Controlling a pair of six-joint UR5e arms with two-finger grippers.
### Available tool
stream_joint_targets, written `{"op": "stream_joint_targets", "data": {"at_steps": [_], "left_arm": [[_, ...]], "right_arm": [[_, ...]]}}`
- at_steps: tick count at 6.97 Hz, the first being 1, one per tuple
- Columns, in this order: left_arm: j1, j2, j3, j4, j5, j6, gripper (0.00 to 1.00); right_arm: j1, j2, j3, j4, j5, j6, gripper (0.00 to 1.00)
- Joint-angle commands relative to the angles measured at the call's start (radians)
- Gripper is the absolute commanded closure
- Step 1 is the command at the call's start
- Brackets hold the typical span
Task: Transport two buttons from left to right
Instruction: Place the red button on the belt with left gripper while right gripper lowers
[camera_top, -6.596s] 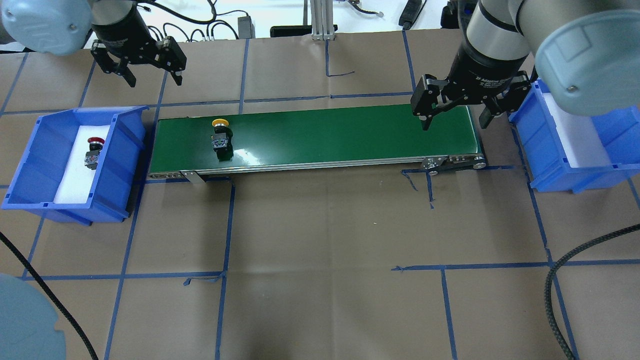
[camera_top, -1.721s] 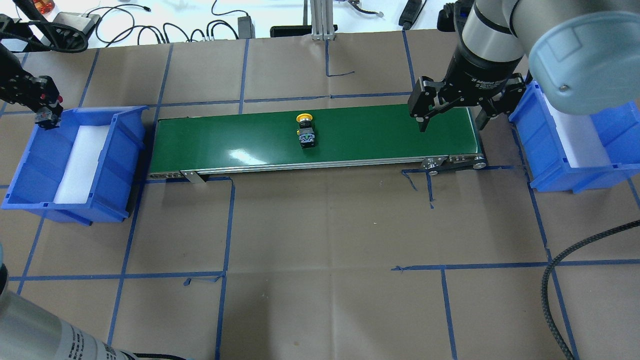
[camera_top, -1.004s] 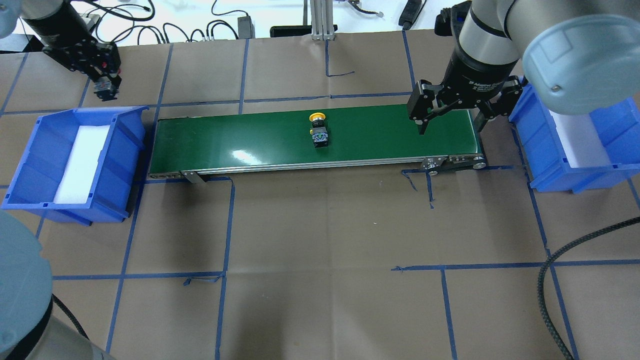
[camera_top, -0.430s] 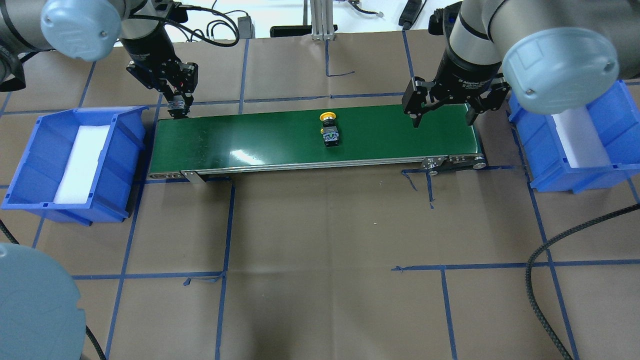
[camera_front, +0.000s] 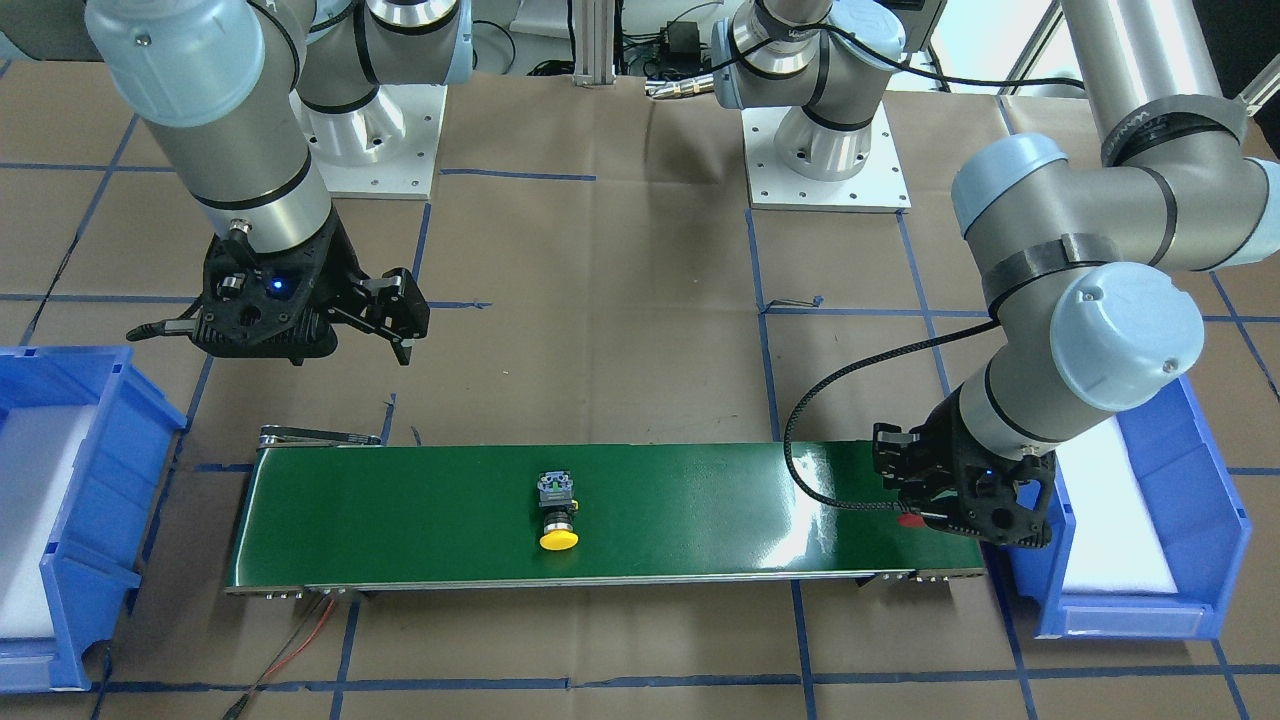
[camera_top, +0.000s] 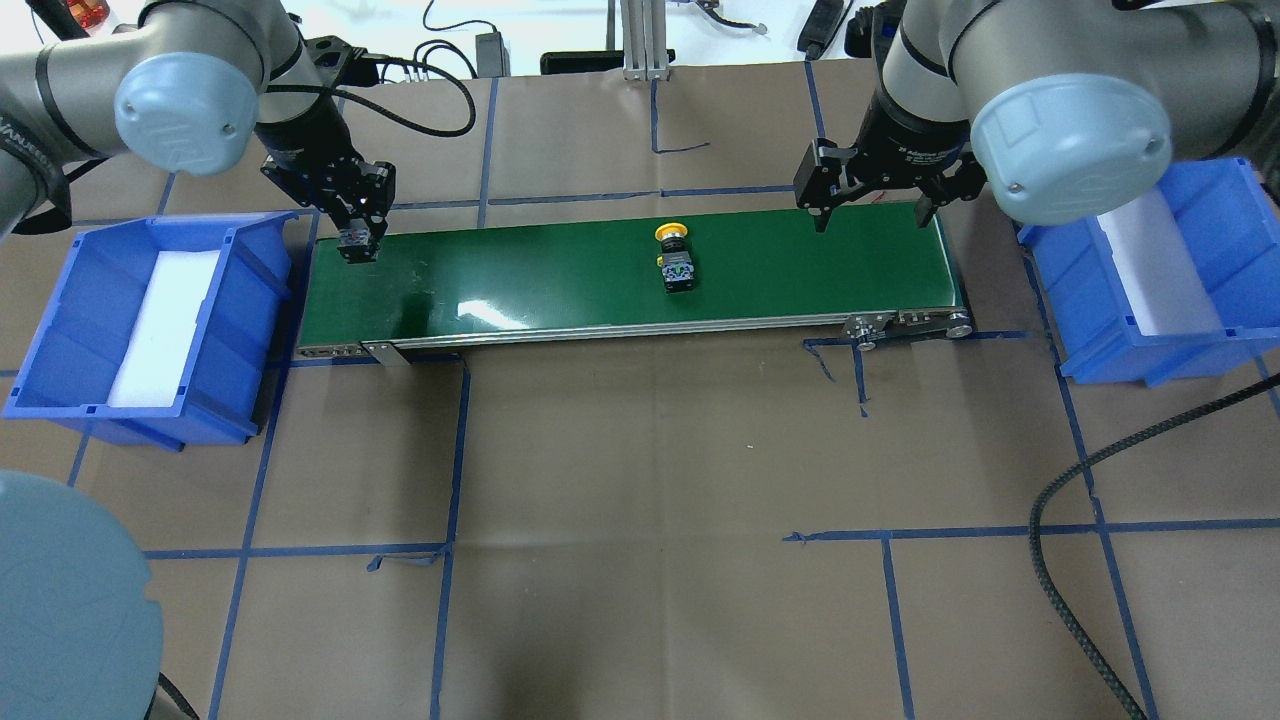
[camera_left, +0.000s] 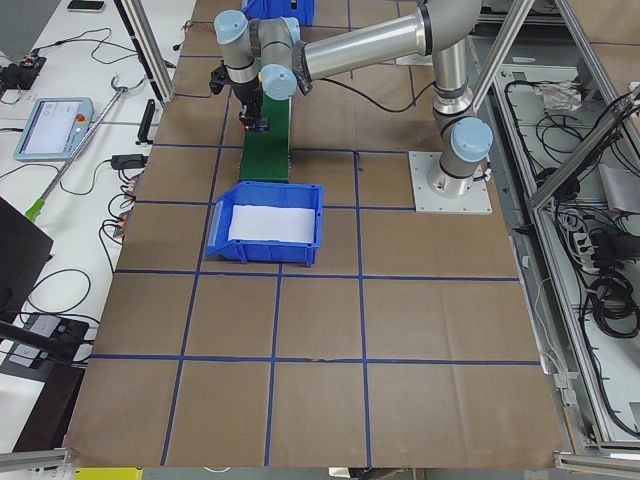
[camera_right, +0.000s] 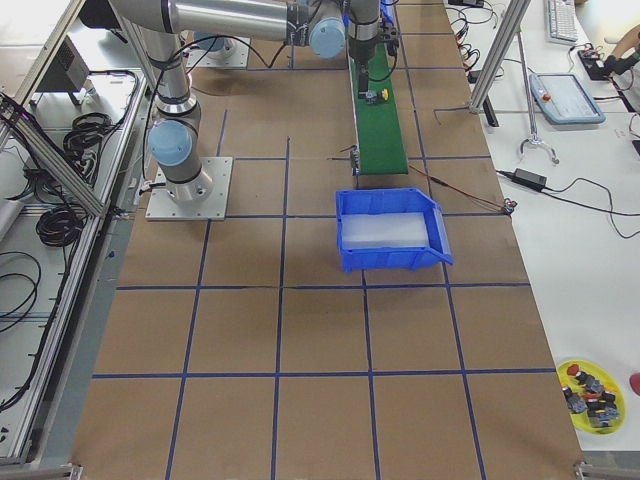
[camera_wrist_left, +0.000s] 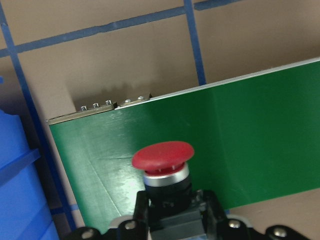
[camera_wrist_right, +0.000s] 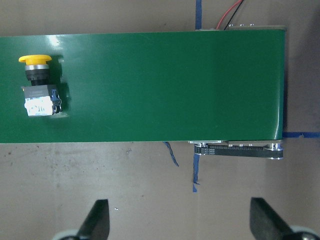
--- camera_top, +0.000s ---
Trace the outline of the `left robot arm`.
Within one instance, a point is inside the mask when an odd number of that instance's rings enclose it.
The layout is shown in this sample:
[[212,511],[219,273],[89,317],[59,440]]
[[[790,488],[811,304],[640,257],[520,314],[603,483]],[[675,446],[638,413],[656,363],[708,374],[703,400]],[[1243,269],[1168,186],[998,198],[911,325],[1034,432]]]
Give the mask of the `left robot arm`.
[[[134,29],[3,55],[3,233],[70,224],[67,170],[133,152],[170,173],[262,173],[328,215],[348,263],[387,232],[396,168],[335,99],[355,50],[306,40],[278,1],[148,1]],[[3,414],[179,451],[252,436],[289,295],[288,211],[145,217],[76,237]],[[3,716],[143,719],[163,616],[122,524],[69,486],[3,471]]]

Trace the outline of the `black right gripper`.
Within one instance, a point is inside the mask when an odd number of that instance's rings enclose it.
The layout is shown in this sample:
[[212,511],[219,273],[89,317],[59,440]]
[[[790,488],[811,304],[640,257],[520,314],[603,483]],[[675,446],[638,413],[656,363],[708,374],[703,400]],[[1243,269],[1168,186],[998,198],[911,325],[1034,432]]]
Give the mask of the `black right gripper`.
[[918,228],[941,208],[975,199],[988,178],[968,147],[964,120],[915,117],[887,95],[868,104],[858,137],[847,147],[814,138],[794,177],[795,205],[824,233],[836,208],[896,190],[922,192],[914,206]]

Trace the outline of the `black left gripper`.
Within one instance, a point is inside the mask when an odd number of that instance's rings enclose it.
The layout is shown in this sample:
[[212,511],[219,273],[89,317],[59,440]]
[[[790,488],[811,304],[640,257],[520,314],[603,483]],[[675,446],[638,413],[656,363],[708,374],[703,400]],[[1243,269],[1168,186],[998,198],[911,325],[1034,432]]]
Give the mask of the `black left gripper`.
[[[320,210],[342,229],[335,246],[347,264],[374,263],[396,196],[396,165],[371,161],[356,150],[332,97],[302,99],[310,105],[298,115],[256,124],[268,150],[262,173],[297,204]],[[364,231],[352,225],[367,232],[365,252]]]

